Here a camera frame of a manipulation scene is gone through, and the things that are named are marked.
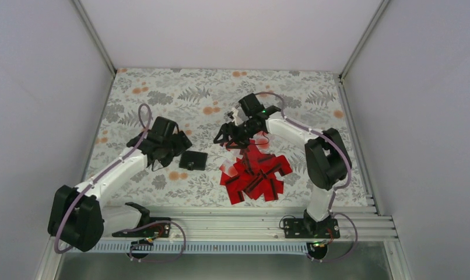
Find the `black card holder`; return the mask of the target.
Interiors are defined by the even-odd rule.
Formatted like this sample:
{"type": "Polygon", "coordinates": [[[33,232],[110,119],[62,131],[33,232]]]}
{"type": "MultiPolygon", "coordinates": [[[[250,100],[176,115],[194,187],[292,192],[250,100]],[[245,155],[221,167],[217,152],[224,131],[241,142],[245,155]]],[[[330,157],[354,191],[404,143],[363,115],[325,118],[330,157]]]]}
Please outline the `black card holder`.
{"type": "Polygon", "coordinates": [[[179,168],[190,171],[204,171],[206,169],[207,157],[208,154],[205,152],[185,151],[180,157],[179,168]]]}

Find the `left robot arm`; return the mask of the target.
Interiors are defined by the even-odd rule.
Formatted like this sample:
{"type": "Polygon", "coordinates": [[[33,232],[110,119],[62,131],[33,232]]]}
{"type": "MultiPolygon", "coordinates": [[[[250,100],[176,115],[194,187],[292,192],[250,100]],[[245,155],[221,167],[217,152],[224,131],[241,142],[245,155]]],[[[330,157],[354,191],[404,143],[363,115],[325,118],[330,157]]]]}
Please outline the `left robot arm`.
{"type": "Polygon", "coordinates": [[[161,236],[164,223],[151,218],[144,206],[127,202],[108,208],[106,204],[133,176],[153,168],[155,163],[167,167],[190,147],[192,142],[175,121],[157,117],[151,129],[129,140],[103,170],[74,187],[63,185],[57,189],[47,226],[48,234],[55,239],[54,250],[64,252],[59,248],[60,241],[86,252],[103,236],[161,236]]]}

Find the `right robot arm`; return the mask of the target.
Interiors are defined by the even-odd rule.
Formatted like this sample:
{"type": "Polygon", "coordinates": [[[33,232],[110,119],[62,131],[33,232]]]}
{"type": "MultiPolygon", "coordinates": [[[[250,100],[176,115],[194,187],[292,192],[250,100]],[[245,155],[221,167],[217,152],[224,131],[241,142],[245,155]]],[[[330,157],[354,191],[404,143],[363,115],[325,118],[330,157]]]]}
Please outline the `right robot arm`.
{"type": "Polygon", "coordinates": [[[244,96],[228,112],[229,121],[221,125],[213,142],[243,149],[255,134],[265,132],[301,148],[314,185],[303,228],[308,236],[318,237],[326,230],[325,220],[332,217],[336,191],[350,184],[352,162],[336,129],[321,130],[298,122],[285,114],[285,101],[280,102],[280,106],[265,107],[258,94],[244,96]]]}

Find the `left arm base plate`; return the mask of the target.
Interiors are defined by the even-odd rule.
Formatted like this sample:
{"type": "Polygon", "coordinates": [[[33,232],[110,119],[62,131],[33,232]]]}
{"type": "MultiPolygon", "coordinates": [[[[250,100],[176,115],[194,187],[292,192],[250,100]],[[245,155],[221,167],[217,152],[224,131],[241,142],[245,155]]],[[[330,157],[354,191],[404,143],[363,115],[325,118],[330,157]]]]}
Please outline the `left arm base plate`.
{"type": "Polygon", "coordinates": [[[150,217],[147,222],[140,222],[132,230],[119,231],[112,233],[112,237],[137,237],[145,238],[167,238],[170,234],[171,218],[168,217],[150,217]]]}

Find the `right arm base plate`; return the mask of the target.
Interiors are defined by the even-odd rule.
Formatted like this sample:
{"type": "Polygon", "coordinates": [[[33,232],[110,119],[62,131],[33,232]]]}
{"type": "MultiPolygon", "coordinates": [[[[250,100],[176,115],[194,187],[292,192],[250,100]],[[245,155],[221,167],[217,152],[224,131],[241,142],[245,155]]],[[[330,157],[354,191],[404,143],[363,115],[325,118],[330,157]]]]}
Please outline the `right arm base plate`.
{"type": "Polygon", "coordinates": [[[321,222],[303,218],[284,218],[282,227],[287,239],[338,239],[341,237],[338,221],[330,217],[321,222]]]}

